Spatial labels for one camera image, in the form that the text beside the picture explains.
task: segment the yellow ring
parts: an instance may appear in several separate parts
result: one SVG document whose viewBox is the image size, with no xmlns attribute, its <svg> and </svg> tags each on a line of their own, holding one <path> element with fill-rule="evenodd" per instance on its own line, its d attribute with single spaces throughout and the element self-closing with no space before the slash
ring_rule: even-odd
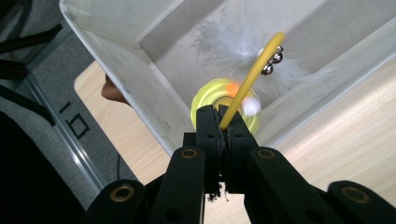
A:
<svg viewBox="0 0 396 224">
<path fill-rule="evenodd" d="M 191 104 L 191 121 L 196 129 L 196 110 L 204 105 L 214 105 L 218 99 L 223 97 L 230 97 L 227 92 L 227 86 L 232 83 L 228 78 L 217 78 L 204 85 L 195 95 Z M 259 99 L 254 91 L 249 91 L 247 95 Z M 247 128 L 251 133 L 257 132 L 260 125 L 260 112 L 255 116 L 248 117 L 243 112 L 241 113 L 242 119 L 245 121 Z"/>
</svg>

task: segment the wooden table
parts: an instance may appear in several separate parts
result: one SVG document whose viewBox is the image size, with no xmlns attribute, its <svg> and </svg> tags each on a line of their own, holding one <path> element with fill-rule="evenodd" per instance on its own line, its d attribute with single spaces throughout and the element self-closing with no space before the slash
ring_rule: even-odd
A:
<svg viewBox="0 0 396 224">
<path fill-rule="evenodd" d="M 396 62 L 380 70 L 396 73 Z M 165 172 L 170 158 L 131 107 L 100 95 L 104 82 L 105 73 L 94 62 L 78 77 L 75 88 L 134 174 L 147 184 Z M 387 91 L 352 99 L 354 106 L 318 129 L 315 136 L 294 140 L 294 150 L 285 156 L 309 183 L 326 189 L 332 181 L 350 179 L 396 205 L 396 78 L 386 85 Z M 365 125 L 373 122 L 376 128 L 366 130 Z M 249 223 L 243 196 L 228 194 L 227 198 L 229 202 L 221 197 L 205 204 L 205 223 Z"/>
</svg>

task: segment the white plastic bin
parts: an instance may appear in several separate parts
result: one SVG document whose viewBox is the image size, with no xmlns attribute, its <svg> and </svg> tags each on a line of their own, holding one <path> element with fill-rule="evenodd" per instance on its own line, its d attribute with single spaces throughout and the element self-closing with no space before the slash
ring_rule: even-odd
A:
<svg viewBox="0 0 396 224">
<path fill-rule="evenodd" d="M 196 62 L 194 26 L 216 18 L 220 0 L 63 0 L 72 29 L 169 153 L 194 132 L 193 96 L 216 74 Z M 261 112 L 255 137 L 277 147 L 396 52 L 394 0 L 257 0 L 258 27 L 286 33 L 283 47 L 312 73 L 336 67 L 331 80 L 300 85 Z"/>
</svg>

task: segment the yellow rubber tubing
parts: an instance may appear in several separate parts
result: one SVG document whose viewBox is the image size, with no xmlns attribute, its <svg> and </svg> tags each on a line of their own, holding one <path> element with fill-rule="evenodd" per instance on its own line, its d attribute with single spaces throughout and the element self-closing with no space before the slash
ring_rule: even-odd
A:
<svg viewBox="0 0 396 224">
<path fill-rule="evenodd" d="M 221 120 L 220 128 L 222 130 L 225 130 L 228 127 L 239 106 L 242 104 L 242 101 L 247 96 L 248 91 L 253 86 L 257 77 L 262 72 L 262 69 L 267 64 L 268 60 L 270 60 L 270 58 L 277 52 L 277 47 L 282 44 L 284 39 L 285 34 L 283 32 L 276 33 L 268 42 L 267 46 L 265 46 L 259 58 L 250 68 L 249 72 L 247 73 L 247 77 L 245 78 L 244 82 L 239 88 L 239 91 L 233 98 L 233 101 L 231 102 L 230 107 L 228 107 L 227 111 L 225 112 L 223 119 Z"/>
</svg>

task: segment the silver bead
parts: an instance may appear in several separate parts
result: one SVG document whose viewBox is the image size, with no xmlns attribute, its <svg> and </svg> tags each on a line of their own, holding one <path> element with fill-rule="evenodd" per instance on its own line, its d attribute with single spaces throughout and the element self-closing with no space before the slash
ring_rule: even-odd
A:
<svg viewBox="0 0 396 224">
<path fill-rule="evenodd" d="M 276 49 L 277 49 L 277 52 L 278 52 L 278 53 L 281 53 L 281 52 L 283 52 L 283 48 L 282 48 L 282 46 L 277 46 L 277 48 L 276 48 Z"/>
<path fill-rule="evenodd" d="M 274 54 L 274 56 L 271 58 L 272 63 L 280 63 L 282 62 L 282 59 L 283 55 L 281 53 Z"/>
<path fill-rule="evenodd" d="M 271 63 L 268 63 L 265 65 L 265 67 L 262 69 L 262 74 L 267 76 L 270 75 L 274 71 L 274 67 L 272 66 Z"/>
</svg>

